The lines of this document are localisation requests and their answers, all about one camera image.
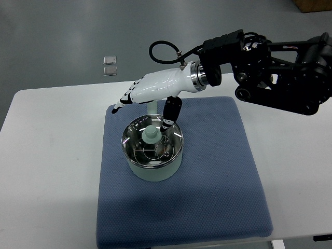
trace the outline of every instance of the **robotic hand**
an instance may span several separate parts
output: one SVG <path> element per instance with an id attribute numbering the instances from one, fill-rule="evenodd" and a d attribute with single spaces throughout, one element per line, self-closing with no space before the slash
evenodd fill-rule
<path id="1" fill-rule="evenodd" d="M 177 97 L 179 93 L 199 92 L 206 88 L 208 82 L 200 68 L 199 62 L 189 62 L 182 70 L 173 68 L 145 75 L 134 82 L 114 106 L 112 113 L 116 113 L 127 104 L 142 104 L 167 98 L 163 111 L 163 125 L 160 128 L 161 132 L 165 131 L 176 122 L 180 114 L 182 101 Z"/>
<path id="2" fill-rule="evenodd" d="M 176 50 L 173 61 L 158 60 L 153 56 L 155 45 L 166 44 Z M 271 56 L 272 51 L 295 51 L 295 62 Z M 181 91 L 199 92 L 207 85 L 219 86 L 222 80 L 220 65 L 230 63 L 239 84 L 236 97 L 245 102 L 269 106 L 289 112 L 313 115 L 319 105 L 332 95 L 332 38 L 324 33 L 308 41 L 272 43 L 256 33 L 242 30 L 206 40 L 183 56 L 168 41 L 157 41 L 150 46 L 150 57 L 162 64 L 181 63 L 180 68 L 147 74 L 134 82 L 115 105 L 112 113 L 126 104 L 146 103 L 167 98 L 161 131 L 176 122 Z M 191 54 L 200 61 L 184 62 Z"/>

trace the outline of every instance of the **black cable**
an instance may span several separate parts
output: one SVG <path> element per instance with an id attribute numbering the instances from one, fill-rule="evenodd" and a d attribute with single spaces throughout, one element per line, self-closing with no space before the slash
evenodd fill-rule
<path id="1" fill-rule="evenodd" d="M 243 34 L 243 36 L 246 36 L 246 35 L 260 36 L 260 35 L 258 35 L 258 34 L 255 33 L 255 32 L 248 32 L 248 33 L 244 33 L 244 34 Z"/>
<path id="2" fill-rule="evenodd" d="M 156 57 L 154 57 L 153 55 L 153 48 L 156 46 L 156 45 L 159 45 L 159 44 L 165 44 L 165 45 L 168 45 L 170 47 L 172 47 L 177 53 L 180 51 L 173 43 L 170 43 L 169 41 L 166 41 L 166 40 L 158 40 L 158 41 L 155 41 L 154 43 L 152 43 L 149 47 L 149 55 L 151 57 L 151 59 L 157 63 L 160 63 L 160 64 L 175 64 L 175 63 L 178 63 L 178 62 L 181 62 L 181 65 L 183 65 L 184 63 L 184 59 L 187 58 L 188 56 L 192 55 L 192 54 L 197 54 L 198 50 L 201 49 L 203 47 L 203 45 L 200 45 L 200 46 L 197 46 L 196 48 L 193 48 L 191 49 L 190 51 L 188 51 L 187 53 L 185 53 L 183 56 L 180 56 L 179 58 L 177 58 L 176 60 L 172 60 L 172 61 L 164 61 L 164 60 L 159 60 L 157 59 Z"/>

